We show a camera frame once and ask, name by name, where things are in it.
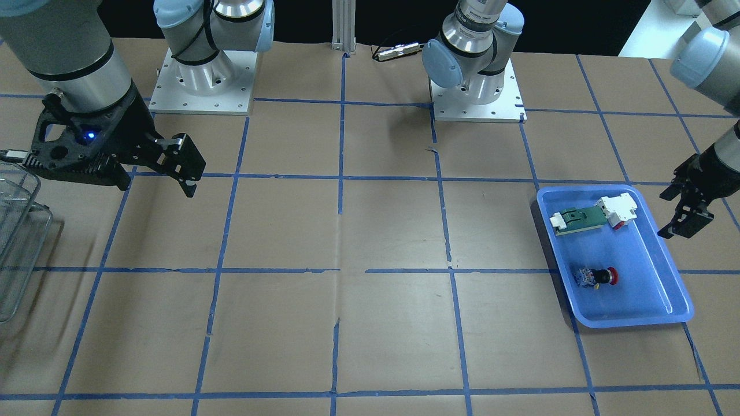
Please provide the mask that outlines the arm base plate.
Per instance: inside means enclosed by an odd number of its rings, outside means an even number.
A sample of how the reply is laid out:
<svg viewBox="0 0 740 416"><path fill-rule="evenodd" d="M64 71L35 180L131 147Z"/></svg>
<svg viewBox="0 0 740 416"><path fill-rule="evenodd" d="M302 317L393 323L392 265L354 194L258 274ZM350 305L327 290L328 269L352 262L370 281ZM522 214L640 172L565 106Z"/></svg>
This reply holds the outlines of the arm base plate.
<svg viewBox="0 0 740 416"><path fill-rule="evenodd" d="M261 56L252 51L221 51L200 65L164 58L150 111L158 114L247 116Z"/></svg>
<svg viewBox="0 0 740 416"><path fill-rule="evenodd" d="M528 119L511 61L502 73L474 74L455 87L443 88L430 80L429 90L439 121L524 123Z"/></svg>

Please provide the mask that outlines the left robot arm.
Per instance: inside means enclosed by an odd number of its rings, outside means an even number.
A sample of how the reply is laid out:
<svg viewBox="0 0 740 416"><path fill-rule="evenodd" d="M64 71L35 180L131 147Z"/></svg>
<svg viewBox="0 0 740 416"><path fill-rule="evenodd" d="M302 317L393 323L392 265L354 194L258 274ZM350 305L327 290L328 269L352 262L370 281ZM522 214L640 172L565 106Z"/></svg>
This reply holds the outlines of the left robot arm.
<svg viewBox="0 0 740 416"><path fill-rule="evenodd" d="M558 34L555 23L539 29L543 45L525 39L526 52L613 55L617 44L608 29L626 37L637 8L645 2L629 2L626 11L618 1L579 1L584 6L568 18L552 5L545 11L565 27ZM727 113L738 117L738 2L696 1L709 25L690 35L669 71L687 88L701 93ZM525 17L515 3L507 1L459 1L446 16L438 34L422 49L422 62L431 85L450 91L466 105L488 105L505 89L505 68L525 27ZM691 155L674 170L674 178L660 197L678 200L671 221L658 234L689 239L713 221L708 207L714 200L738 191L738 124L727 130L701 153Z"/></svg>

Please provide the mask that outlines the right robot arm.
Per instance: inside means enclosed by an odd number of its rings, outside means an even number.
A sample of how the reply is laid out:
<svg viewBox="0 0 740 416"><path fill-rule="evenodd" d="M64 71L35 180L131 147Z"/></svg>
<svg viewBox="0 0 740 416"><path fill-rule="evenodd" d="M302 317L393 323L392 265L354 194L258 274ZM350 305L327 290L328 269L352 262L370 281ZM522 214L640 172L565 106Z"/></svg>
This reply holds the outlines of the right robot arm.
<svg viewBox="0 0 740 416"><path fill-rule="evenodd" d="M192 198L206 162L190 135L160 135L98 13L100 1L3 1L2 39L45 93L29 150L4 162L52 181L125 191L127 164L178 182ZM272 1L156 1L156 22L189 92L233 84L227 51L270 49Z"/></svg>

